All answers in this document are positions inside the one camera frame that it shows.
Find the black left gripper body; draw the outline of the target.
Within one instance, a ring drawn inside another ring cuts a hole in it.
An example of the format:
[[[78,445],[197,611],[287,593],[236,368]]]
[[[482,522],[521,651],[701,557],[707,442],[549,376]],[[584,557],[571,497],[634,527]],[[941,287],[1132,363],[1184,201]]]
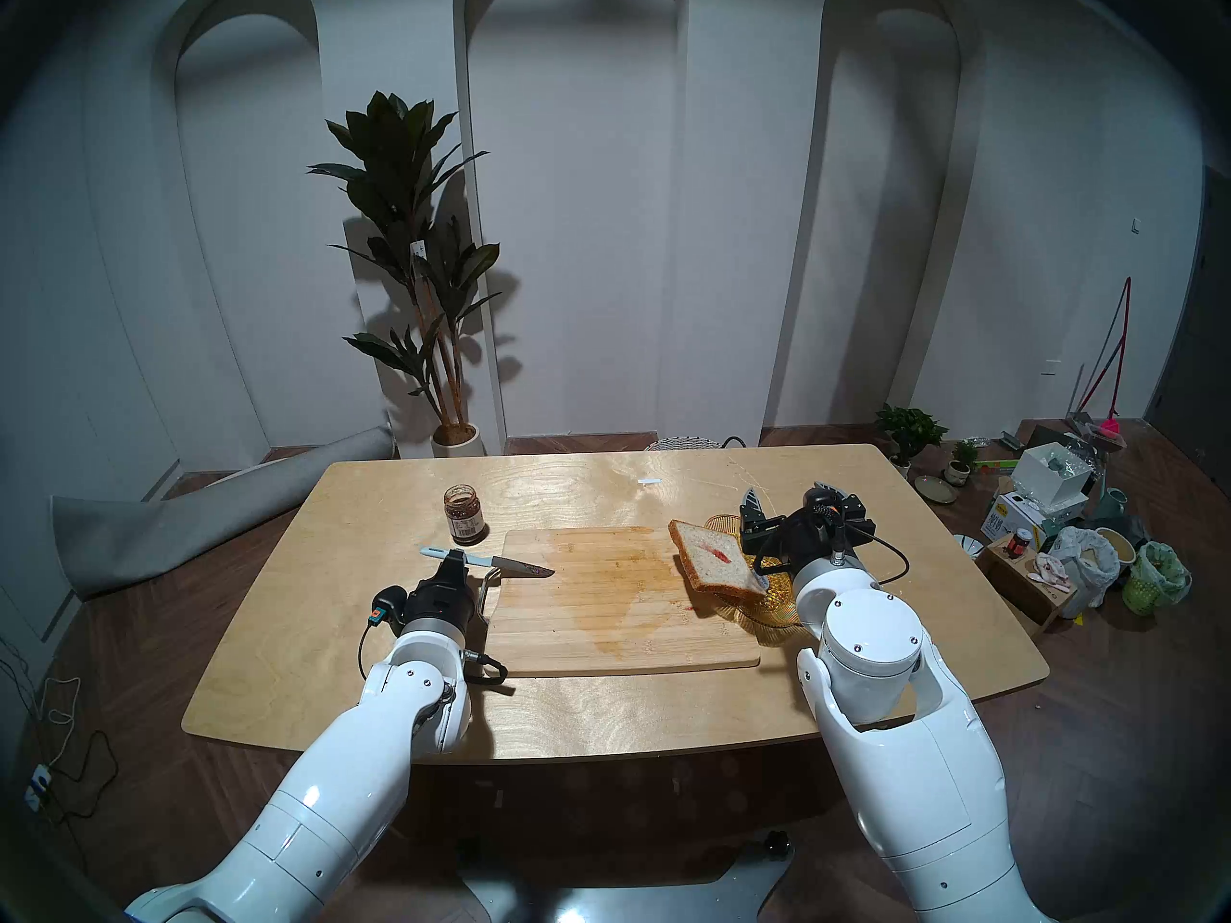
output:
[[[435,575],[421,580],[412,591],[394,585],[373,598],[373,626],[388,623],[395,636],[427,630],[465,637],[475,613],[476,602],[469,583],[439,583],[439,566]]]

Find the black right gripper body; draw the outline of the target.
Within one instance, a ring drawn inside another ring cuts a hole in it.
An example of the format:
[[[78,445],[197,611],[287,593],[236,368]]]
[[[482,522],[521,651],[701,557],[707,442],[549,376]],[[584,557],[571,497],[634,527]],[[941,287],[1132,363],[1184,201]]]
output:
[[[837,559],[843,566],[858,545],[875,539],[875,521],[856,493],[815,484],[803,497],[803,508],[788,516],[767,517],[760,532],[742,532],[742,551],[758,576],[796,577],[810,562]]]

